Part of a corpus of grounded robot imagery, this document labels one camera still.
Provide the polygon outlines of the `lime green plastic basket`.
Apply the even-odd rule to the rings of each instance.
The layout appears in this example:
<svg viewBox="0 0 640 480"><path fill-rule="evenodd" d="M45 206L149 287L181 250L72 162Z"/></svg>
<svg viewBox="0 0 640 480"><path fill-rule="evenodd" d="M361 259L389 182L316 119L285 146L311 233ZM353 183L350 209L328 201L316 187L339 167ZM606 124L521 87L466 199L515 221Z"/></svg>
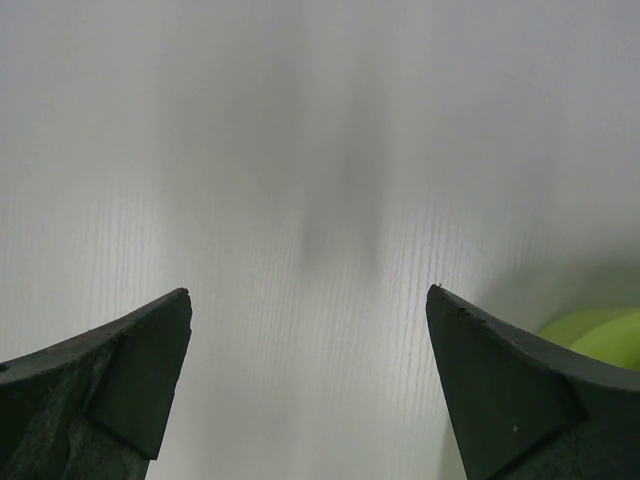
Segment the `lime green plastic basket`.
<svg viewBox="0 0 640 480"><path fill-rule="evenodd" d="M639 371L639 309L597 308L557 318L537 334L584 356Z"/></svg>

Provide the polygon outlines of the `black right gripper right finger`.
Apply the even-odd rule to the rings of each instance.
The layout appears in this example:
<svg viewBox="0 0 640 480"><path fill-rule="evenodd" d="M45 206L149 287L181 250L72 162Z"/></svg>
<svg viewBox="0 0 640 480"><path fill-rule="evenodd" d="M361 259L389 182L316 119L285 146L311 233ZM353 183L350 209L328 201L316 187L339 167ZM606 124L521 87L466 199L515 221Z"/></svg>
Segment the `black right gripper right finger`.
<svg viewBox="0 0 640 480"><path fill-rule="evenodd" d="M469 479L636 479L639 375L432 285L426 317Z"/></svg>

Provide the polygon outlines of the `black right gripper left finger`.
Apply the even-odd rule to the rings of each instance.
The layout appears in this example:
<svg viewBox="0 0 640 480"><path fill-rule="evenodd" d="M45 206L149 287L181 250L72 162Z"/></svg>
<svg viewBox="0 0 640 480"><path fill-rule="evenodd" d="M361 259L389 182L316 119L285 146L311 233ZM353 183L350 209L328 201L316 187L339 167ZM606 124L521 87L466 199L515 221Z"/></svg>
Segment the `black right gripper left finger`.
<svg viewBox="0 0 640 480"><path fill-rule="evenodd" d="M143 479L163 442L191 337L178 288L1 364L4 479Z"/></svg>

